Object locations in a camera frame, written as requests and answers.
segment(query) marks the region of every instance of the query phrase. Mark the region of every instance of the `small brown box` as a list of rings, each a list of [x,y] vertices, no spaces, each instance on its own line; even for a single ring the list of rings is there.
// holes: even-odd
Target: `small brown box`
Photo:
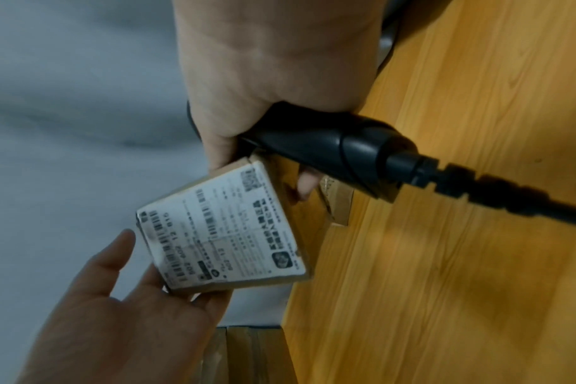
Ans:
[[[323,198],[294,202],[297,165],[253,155],[136,212],[153,263],[176,294],[306,280],[329,224]]]

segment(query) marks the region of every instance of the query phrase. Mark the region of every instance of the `black object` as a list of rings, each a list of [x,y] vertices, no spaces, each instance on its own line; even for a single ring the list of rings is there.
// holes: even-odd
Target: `black object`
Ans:
[[[551,200],[542,190],[521,187],[418,153],[412,141],[381,121],[351,113],[324,113],[287,103],[274,105],[243,141],[277,153],[394,202],[403,184],[425,188],[522,216],[547,216],[576,225],[576,206]]]

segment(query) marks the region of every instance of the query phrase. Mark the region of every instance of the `person's right hand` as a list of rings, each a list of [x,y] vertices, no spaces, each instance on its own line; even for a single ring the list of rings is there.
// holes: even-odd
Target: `person's right hand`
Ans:
[[[384,0],[174,0],[180,61],[210,168],[275,102],[352,111],[377,71]],[[319,182],[304,172],[305,198]]]

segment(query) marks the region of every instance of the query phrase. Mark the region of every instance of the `black logo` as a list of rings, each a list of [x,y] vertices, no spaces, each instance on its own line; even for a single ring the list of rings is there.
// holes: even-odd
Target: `black logo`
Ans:
[[[276,252],[272,254],[271,257],[276,267],[280,269],[286,269],[292,266],[292,260],[290,260],[290,254],[288,252]]]

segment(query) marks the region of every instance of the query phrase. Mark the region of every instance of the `wood grain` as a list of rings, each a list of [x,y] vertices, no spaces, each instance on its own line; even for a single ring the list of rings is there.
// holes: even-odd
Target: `wood grain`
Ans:
[[[425,4],[363,114],[576,202],[576,0]],[[575,227],[410,187],[350,220],[291,296],[300,383],[576,383]]]

